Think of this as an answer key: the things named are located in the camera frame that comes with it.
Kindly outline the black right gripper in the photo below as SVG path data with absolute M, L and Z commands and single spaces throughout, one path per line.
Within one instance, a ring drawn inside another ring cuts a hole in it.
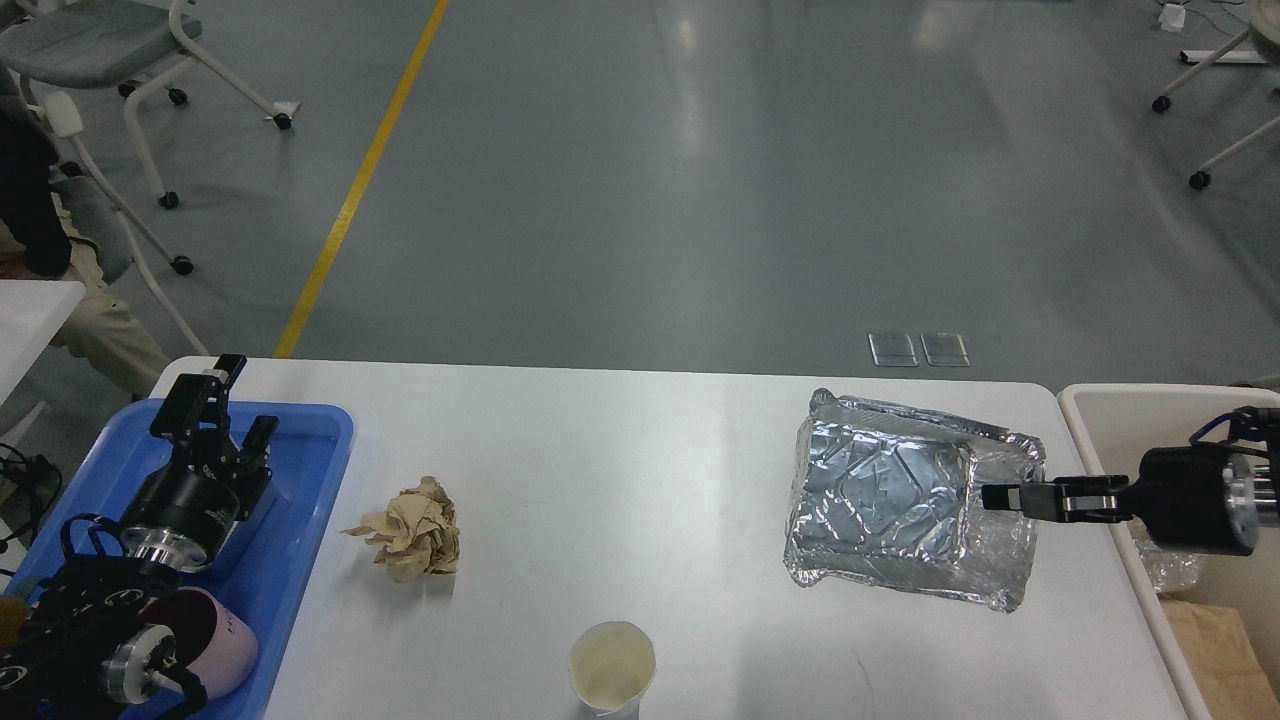
M 1018 512 L 1037 521 L 1121 523 L 1125 511 L 1146 525 L 1162 548 L 1249 556 L 1260 542 L 1253 497 L 1254 466 L 1244 454 L 1196 445 L 1152 448 L 1138 478 L 1059 477 L 1052 484 L 980 487 L 984 510 Z

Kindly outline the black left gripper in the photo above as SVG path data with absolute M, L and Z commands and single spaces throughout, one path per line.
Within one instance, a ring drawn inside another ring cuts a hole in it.
M 210 568 L 271 479 L 278 416 L 256 416 L 244 439 L 230 434 L 230 388 L 248 359 L 223 354 L 211 372 L 175 379 L 148 432 L 172 446 L 120 519 L 125 556 L 197 573 Z

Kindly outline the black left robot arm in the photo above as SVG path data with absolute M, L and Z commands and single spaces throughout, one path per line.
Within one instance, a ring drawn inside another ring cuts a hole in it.
M 145 610 L 209 569 L 268 491 L 278 418 L 230 433 L 230 391 L 247 365 L 224 354 L 177 377 L 148 432 L 172 446 L 120 518 L 79 512 L 58 533 L 61 566 L 3 651 L 3 702 L 20 719 L 116 719 L 157 692 L 179 694 L 166 719 L 187 719 L 214 697 L 178 652 L 177 633 Z

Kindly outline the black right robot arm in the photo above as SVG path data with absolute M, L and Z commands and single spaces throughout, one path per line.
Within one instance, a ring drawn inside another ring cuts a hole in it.
M 1242 406 L 1206 423 L 1183 446 L 1146 451 L 1135 478 L 986 484 L 980 502 L 1039 521 L 1138 520 L 1162 550 L 1249 556 L 1262 529 L 1277 527 L 1277 436 L 1275 407 Z

